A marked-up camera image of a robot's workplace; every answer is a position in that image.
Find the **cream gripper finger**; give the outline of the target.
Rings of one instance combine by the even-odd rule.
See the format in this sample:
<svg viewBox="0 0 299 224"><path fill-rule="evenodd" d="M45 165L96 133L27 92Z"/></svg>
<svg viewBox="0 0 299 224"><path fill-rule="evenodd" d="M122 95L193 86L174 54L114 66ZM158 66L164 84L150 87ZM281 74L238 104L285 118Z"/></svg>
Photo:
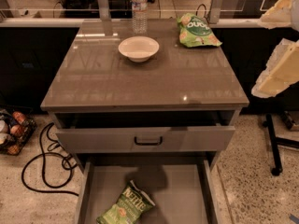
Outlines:
<svg viewBox="0 0 299 224"><path fill-rule="evenodd" d="M278 27L299 29L299 0L277 0L258 19L257 24L266 29Z"/></svg>
<svg viewBox="0 0 299 224"><path fill-rule="evenodd" d="M299 81L299 40L293 42L283 38L274 48L251 89L259 98L275 97Z"/></svg>

